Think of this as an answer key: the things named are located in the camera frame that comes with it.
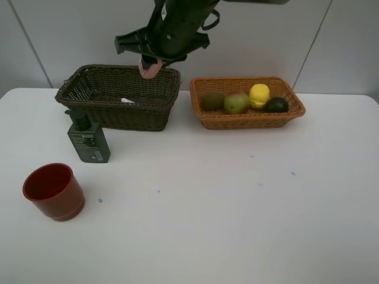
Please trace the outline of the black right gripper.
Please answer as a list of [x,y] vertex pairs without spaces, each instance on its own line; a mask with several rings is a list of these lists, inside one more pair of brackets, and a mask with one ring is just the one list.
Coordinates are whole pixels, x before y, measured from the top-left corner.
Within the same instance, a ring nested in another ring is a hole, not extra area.
[[147,26],[115,38],[118,54],[137,53],[148,63],[161,59],[164,64],[186,60],[187,55],[210,44],[208,34],[220,22],[215,10],[218,1],[155,1]]

